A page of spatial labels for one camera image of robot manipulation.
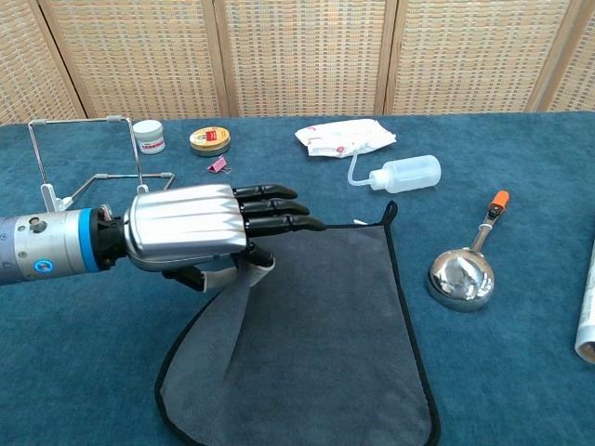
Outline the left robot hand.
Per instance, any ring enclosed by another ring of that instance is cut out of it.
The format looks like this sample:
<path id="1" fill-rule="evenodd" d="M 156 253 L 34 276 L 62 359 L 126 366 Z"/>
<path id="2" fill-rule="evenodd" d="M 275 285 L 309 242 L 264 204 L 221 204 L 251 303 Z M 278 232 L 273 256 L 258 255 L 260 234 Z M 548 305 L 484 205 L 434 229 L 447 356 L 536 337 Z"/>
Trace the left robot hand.
<path id="1" fill-rule="evenodd" d="M 126 254 L 139 269 L 200 292 L 227 285 L 236 275 L 234 269 L 202 272 L 200 265 L 231 258 L 256 285 L 275 267 L 273 254 L 257 246 L 257 237 L 326 228 L 297 203 L 297 196 L 277 184 L 207 184 L 143 193 L 124 216 Z"/>

